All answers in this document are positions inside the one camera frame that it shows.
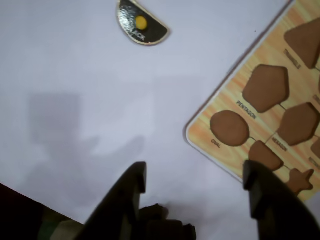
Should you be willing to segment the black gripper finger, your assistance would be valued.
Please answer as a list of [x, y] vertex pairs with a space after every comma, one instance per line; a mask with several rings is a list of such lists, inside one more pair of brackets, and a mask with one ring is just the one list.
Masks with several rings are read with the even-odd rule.
[[130, 240], [146, 192], [147, 163], [132, 164], [94, 210], [76, 240]]
[[260, 240], [318, 240], [320, 227], [305, 204], [266, 166], [246, 160], [243, 188]]

